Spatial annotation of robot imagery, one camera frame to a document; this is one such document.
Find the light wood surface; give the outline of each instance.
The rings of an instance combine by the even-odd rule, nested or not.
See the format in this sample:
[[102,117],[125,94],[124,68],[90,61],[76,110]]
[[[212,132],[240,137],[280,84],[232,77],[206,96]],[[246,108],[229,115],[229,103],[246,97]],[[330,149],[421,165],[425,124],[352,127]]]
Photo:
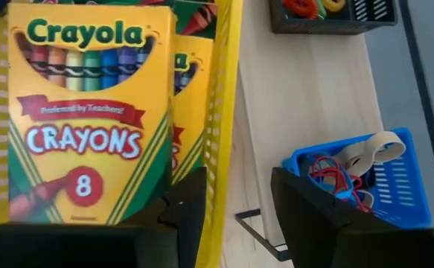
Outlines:
[[240,81],[221,267],[291,267],[277,262],[234,220],[284,243],[269,187],[273,166],[297,148],[383,129],[364,36],[275,35],[267,0],[245,0]]

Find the black bin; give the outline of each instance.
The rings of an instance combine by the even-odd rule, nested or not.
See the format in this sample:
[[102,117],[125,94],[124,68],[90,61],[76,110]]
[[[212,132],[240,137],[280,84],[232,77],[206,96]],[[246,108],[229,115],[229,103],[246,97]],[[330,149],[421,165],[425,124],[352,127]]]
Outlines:
[[269,0],[269,11],[275,34],[357,35],[398,21],[395,0],[346,0],[341,11],[328,11],[325,19],[299,18],[286,10],[282,0]]

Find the blue plastic bin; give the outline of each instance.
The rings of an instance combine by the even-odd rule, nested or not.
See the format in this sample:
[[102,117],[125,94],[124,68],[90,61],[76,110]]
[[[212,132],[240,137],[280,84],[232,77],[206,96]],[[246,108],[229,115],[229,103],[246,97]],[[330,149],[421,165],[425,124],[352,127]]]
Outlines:
[[[374,213],[381,219],[403,229],[428,227],[430,210],[418,168],[412,135],[406,128],[392,130],[406,145],[405,153],[386,163],[375,163],[376,185],[370,192],[374,195]],[[291,158],[283,161],[283,168],[297,176],[300,162],[308,153],[326,152],[337,154],[344,147],[366,141],[371,135],[348,138],[294,151]]]

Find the number 8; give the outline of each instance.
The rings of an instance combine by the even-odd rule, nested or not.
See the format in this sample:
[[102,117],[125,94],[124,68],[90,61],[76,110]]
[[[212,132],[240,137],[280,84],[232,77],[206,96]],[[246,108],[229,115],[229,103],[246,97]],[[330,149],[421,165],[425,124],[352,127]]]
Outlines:
[[76,194],[80,197],[87,197],[91,194],[91,178],[88,175],[81,175],[77,179]]

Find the yellow plastic bin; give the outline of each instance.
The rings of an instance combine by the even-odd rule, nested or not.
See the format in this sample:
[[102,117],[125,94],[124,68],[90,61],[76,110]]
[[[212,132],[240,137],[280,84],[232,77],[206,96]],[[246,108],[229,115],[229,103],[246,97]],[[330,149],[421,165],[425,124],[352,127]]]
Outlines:
[[[223,243],[226,188],[232,151],[232,128],[243,0],[219,5],[214,66],[203,136],[208,168],[205,222],[196,267],[218,267]],[[7,222],[7,55],[6,19],[0,17],[0,223]]]

